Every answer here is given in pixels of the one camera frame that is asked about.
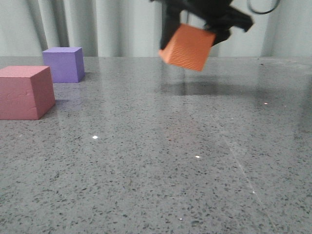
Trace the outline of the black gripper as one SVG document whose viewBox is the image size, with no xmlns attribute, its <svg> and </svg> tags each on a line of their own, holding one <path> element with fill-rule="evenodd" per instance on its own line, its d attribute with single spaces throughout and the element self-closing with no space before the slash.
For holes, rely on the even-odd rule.
<svg viewBox="0 0 312 234">
<path fill-rule="evenodd" d="M 231 0 L 163 0 L 165 16 L 160 40 L 164 50 L 180 27 L 182 11 L 190 12 L 206 22 L 204 29 L 215 34 L 213 46 L 231 36 L 231 27 L 247 32 L 254 24 L 251 16 L 232 7 Z"/>
</svg>

